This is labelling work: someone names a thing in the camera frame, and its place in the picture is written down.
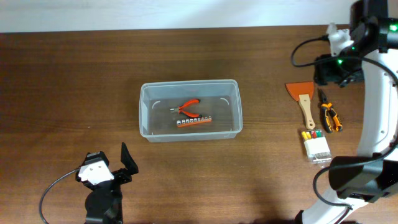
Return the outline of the orange black long-nose pliers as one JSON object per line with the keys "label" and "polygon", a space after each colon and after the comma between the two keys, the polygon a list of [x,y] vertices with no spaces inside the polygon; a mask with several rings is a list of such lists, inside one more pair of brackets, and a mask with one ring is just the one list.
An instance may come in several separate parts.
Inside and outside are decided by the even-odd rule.
{"label": "orange black long-nose pliers", "polygon": [[320,118],[324,130],[327,133],[332,133],[333,131],[342,132],[343,124],[333,104],[328,101],[326,94],[323,90],[318,89],[318,96],[320,97]]}

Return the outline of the orange socket bit rail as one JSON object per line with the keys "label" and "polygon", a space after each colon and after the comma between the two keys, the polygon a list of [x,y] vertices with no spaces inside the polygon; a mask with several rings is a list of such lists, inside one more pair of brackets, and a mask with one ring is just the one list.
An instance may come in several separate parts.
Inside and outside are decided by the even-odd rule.
{"label": "orange socket bit rail", "polygon": [[189,118],[189,119],[177,120],[176,126],[178,128],[184,128],[187,126],[211,123],[212,121],[213,121],[213,119],[211,116],[205,116],[205,117],[201,117],[201,118]]}

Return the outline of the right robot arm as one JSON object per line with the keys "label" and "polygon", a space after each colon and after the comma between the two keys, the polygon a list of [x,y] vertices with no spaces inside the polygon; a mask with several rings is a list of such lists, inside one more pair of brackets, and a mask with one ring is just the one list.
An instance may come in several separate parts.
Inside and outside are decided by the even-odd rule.
{"label": "right robot arm", "polygon": [[356,156],[324,168],[329,189],[295,217],[296,223],[341,223],[356,209],[397,193],[397,11],[392,1],[356,1],[349,28],[328,27],[330,54],[313,65],[322,74],[361,74],[364,123]]}

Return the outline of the orange scraper wooden handle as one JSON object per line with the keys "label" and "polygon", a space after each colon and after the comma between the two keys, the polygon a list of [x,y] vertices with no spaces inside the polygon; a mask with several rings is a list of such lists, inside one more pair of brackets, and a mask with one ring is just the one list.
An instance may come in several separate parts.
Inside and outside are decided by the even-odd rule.
{"label": "orange scraper wooden handle", "polygon": [[286,83],[285,87],[289,95],[298,102],[303,116],[305,118],[305,126],[307,129],[314,129],[315,122],[312,118],[311,113],[311,100],[314,93],[313,82],[298,82],[298,83]]}

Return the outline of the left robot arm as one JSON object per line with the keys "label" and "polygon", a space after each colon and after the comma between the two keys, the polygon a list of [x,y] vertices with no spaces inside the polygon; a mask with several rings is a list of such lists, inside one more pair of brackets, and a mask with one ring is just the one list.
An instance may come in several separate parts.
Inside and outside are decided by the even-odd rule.
{"label": "left robot arm", "polygon": [[125,143],[121,144],[123,168],[110,171],[103,151],[88,153],[78,168],[75,179],[91,192],[85,200],[85,223],[123,224],[123,194],[121,186],[130,183],[139,168]]}

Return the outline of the small red-handled cutters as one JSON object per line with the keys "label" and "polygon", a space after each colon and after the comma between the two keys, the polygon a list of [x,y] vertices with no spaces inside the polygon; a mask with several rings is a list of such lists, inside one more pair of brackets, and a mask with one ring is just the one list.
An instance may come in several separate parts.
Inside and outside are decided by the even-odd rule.
{"label": "small red-handled cutters", "polygon": [[188,118],[201,118],[202,117],[201,114],[195,114],[195,113],[191,113],[191,112],[188,112],[185,110],[189,106],[194,105],[194,104],[199,104],[200,102],[201,102],[201,100],[198,98],[191,99],[176,108],[169,109],[169,111],[171,113],[183,114],[183,115],[187,116]]}

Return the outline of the clear plastic container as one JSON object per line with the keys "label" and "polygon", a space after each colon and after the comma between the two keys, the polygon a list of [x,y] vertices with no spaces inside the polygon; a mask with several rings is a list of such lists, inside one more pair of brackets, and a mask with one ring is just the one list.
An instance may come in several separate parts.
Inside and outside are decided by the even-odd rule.
{"label": "clear plastic container", "polygon": [[[178,128],[177,120],[189,119],[169,109],[198,98],[185,110],[211,123]],[[232,139],[243,129],[243,109],[238,83],[233,79],[191,80],[145,83],[139,99],[139,130],[150,142],[202,141]]]}

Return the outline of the clear case of screwdrivers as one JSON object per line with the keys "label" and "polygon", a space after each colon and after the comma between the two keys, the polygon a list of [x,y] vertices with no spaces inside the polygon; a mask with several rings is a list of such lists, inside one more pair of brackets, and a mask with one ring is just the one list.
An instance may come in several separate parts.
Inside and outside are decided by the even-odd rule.
{"label": "clear case of screwdrivers", "polygon": [[312,164],[326,164],[332,160],[332,155],[325,134],[320,129],[301,132],[307,158]]}

